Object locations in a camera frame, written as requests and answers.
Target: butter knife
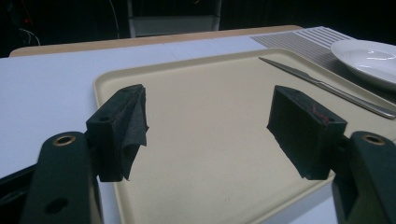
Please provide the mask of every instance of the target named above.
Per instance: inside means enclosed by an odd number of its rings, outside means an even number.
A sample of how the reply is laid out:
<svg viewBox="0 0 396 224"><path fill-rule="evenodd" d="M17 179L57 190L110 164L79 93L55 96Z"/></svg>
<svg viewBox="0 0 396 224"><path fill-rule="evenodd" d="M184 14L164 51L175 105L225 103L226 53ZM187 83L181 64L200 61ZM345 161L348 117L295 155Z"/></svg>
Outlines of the butter knife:
<svg viewBox="0 0 396 224"><path fill-rule="evenodd" d="M264 61L266 63L269 63L272 66L277 67L277 68L279 68L279 69L281 69L281 70L283 70L283 71L285 71L287 73L290 73L290 74L292 74L292 75L294 75L296 77L299 77L299 78L301 78L301 79L303 79L303 80L305 80L305 81L307 81L309 83L312 83L315 86L317 86L319 88L322 88L325 91L331 92L334 95L337 95L337 96L339 96L339 97L341 97L341 98L343 98L345 100L348 100L352 104L358 105L358 106L360 106L360 107L362 107L364 109L367 109L367 110L369 110L369 111L371 111L373 113L376 113L379 116L382 116L382 117L387 118L387 119L396 119L396 112L395 111L386 109L386 108L384 108L384 107L382 107L380 105L374 105L374 104L372 104L370 102L362 100L362 99L360 99L360 98L358 98L356 96L353 96L353 95L351 95L349 93L346 93L344 91L338 90L337 88L327 84L326 82L317 80L317 79L309 76L307 73L305 73L303 71L300 71L298 69L289 67L289 66L287 66L287 65L285 65L283 63L277 63L277 62L271 61L269 59L265 59L263 57L259 57L259 59L261 59L262 61Z"/></svg>

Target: beige tray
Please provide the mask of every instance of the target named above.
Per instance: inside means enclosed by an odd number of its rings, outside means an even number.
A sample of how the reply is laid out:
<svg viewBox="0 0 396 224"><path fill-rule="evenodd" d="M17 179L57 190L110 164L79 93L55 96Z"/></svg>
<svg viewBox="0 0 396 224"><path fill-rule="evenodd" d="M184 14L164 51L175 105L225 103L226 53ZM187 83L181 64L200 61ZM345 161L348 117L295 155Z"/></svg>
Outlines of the beige tray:
<svg viewBox="0 0 396 224"><path fill-rule="evenodd" d="M265 128L275 85L298 89L357 130L394 138L383 119L260 61L308 72L379 105L396 106L283 49L157 64L106 73L94 82L97 104L120 88L147 91L148 146L130 181L115 184L123 223L259 223L326 181L299 174Z"/></svg>

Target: white plate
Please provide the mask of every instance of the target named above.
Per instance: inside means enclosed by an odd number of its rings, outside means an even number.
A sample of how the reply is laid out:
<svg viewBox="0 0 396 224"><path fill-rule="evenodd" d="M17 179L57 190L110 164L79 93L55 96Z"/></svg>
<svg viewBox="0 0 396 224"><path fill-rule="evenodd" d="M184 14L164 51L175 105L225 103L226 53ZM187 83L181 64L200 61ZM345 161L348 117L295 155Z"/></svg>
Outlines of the white plate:
<svg viewBox="0 0 396 224"><path fill-rule="evenodd" d="M341 40L332 53L357 76L396 91L396 46L365 40Z"/></svg>

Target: cable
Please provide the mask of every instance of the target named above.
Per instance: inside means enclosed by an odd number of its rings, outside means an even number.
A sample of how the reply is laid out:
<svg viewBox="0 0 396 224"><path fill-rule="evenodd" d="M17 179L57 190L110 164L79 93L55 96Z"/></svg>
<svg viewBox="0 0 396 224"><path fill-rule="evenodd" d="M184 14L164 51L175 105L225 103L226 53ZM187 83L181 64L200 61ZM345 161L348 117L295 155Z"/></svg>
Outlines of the cable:
<svg viewBox="0 0 396 224"><path fill-rule="evenodd" d="M30 31L28 31L28 30L25 30L25 29L22 29L22 28L20 28L20 31L24 31L24 32L26 32L26 34L29 35L29 44L30 44L31 37L34 36L34 37L35 37L35 40L37 41L37 45L38 45L38 46L41 45L41 44L40 44L40 40L38 39L38 37L37 37L35 34L33 34L32 32L30 32Z"/></svg>
<svg viewBox="0 0 396 224"><path fill-rule="evenodd" d="M116 23L116 29L117 29L117 39L120 39L120 28L119 28L119 21L117 20L116 10L114 9L113 2L111 0L108 0L108 3L110 3L111 9L113 10L114 22Z"/></svg>
<svg viewBox="0 0 396 224"><path fill-rule="evenodd" d="M23 8L25 9L27 18L29 19L29 22L33 25L33 21L32 21L32 18L30 17L29 11L27 10L26 4L24 3L23 0L21 0L21 2L22 2L22 4L23 4Z"/></svg>

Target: white table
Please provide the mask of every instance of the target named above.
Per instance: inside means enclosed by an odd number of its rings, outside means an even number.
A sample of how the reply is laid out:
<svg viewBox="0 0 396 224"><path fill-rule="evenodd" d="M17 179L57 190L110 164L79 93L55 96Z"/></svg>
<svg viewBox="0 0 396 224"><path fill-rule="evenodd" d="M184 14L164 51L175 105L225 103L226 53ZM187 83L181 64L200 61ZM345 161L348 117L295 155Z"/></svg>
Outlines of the white table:
<svg viewBox="0 0 396 224"><path fill-rule="evenodd" d="M92 82L103 73L265 49L249 36L293 29L299 27L148 37L14 51L11 56L20 57L0 60L0 177L35 164L42 143L49 137L69 131L86 131L85 121L96 110ZM100 183L100 189L105 223L120 223L113 185ZM266 223L318 221L336 223L329 185Z"/></svg>

